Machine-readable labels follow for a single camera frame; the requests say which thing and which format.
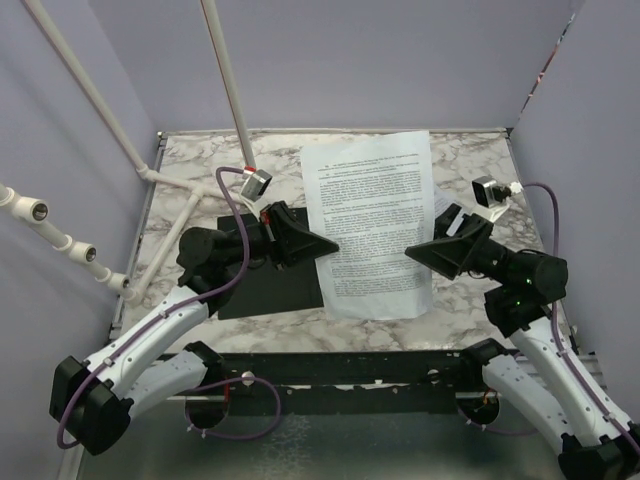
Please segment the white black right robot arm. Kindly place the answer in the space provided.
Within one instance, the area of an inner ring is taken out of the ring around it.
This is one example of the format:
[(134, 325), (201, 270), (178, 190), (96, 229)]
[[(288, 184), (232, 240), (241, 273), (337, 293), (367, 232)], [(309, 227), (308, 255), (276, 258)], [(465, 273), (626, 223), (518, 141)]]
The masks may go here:
[(545, 438), (567, 479), (629, 479), (639, 472), (639, 426), (594, 380), (552, 324), (552, 305), (566, 294), (565, 260), (513, 251), (492, 240), (493, 225), (453, 204), (436, 220), (433, 240), (405, 254), (453, 280), (474, 272), (495, 282), (484, 295), (490, 323), (524, 355), (531, 378), (499, 342), (464, 350), (461, 383), (489, 387)]

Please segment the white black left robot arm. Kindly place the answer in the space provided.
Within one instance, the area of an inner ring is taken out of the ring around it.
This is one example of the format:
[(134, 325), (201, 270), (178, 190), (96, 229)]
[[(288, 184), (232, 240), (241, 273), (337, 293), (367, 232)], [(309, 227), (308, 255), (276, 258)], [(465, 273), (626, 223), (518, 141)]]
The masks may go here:
[(234, 219), (232, 231), (187, 229), (177, 256), (183, 274), (165, 299), (85, 360), (69, 356), (58, 364), (49, 414), (58, 423), (59, 448), (81, 445), (101, 454), (149, 407), (185, 390), (214, 392), (221, 371), (207, 348), (189, 347), (161, 364), (156, 359), (229, 301), (251, 261), (268, 259), (283, 269), (339, 250), (300, 223), (283, 201), (264, 208), (250, 225), (239, 215)]

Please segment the white folder black inside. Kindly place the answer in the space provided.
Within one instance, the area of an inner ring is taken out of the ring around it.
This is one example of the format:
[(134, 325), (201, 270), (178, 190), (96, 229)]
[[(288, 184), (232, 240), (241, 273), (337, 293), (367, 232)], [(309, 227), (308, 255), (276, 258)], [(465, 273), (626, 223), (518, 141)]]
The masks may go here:
[[(306, 210), (290, 209), (311, 232)], [(228, 320), (320, 307), (317, 259), (276, 268), (269, 258), (268, 240), (260, 218), (243, 215), (241, 225), (246, 229), (249, 243), (247, 269), (235, 286), (209, 301), (210, 311), (219, 319)]]

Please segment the printed paper sheet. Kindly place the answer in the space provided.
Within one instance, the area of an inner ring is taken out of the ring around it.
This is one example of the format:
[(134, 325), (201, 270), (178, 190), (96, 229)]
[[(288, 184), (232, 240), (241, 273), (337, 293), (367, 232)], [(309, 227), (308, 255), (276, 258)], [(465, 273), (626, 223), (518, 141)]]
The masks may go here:
[(327, 316), (392, 321), (431, 310), (431, 272), (405, 253), (434, 233), (428, 132), (305, 146), (300, 161), (309, 228), (339, 246), (316, 262)]

